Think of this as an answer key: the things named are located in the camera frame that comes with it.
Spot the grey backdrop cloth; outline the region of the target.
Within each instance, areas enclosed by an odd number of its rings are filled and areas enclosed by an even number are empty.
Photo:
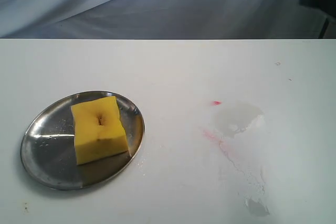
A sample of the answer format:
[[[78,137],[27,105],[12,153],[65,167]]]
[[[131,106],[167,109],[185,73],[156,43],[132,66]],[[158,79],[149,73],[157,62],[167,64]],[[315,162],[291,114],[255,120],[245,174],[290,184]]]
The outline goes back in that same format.
[[[318,38],[308,0],[1,0],[2,38]]]

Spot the yellowish liquid spill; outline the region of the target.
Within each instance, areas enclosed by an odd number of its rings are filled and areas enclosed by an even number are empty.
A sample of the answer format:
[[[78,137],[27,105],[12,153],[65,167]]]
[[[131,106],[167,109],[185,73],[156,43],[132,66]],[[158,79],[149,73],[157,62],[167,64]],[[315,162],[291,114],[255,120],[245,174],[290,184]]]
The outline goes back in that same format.
[[[257,106],[236,102],[234,105],[218,111],[214,116],[214,125],[224,137],[235,138],[252,128],[258,128],[265,122],[264,112]]]

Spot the yellow sponge block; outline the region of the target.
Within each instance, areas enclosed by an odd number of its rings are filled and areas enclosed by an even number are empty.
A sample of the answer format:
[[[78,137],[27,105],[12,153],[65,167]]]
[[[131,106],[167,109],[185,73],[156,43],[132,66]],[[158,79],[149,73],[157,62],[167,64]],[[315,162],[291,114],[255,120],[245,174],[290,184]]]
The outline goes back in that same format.
[[[83,165],[129,150],[115,96],[71,106],[77,165]]]

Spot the round stainless steel plate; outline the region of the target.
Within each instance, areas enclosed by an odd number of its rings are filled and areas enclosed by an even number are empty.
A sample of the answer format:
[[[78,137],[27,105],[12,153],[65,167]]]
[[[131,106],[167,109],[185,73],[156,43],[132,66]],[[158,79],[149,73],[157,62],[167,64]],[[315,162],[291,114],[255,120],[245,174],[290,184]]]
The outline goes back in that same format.
[[[83,165],[76,164],[75,125],[70,107],[114,96],[128,141],[128,151]],[[79,190],[106,182],[121,173],[140,149],[145,132],[139,108],[128,98],[108,91],[87,91],[56,101],[40,112],[24,133],[20,158],[27,174],[56,190]]]

